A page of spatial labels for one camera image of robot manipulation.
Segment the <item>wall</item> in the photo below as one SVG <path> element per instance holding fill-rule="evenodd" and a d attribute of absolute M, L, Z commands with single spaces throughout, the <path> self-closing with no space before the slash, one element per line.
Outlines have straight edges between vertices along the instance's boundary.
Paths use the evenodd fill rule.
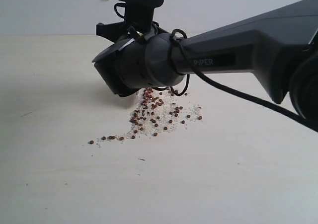
<path fill-rule="evenodd" d="M 165 0 L 155 20 L 167 30 L 200 33 L 299 0 Z M 119 21 L 116 0 L 0 0 L 0 36 L 94 34 Z"/>

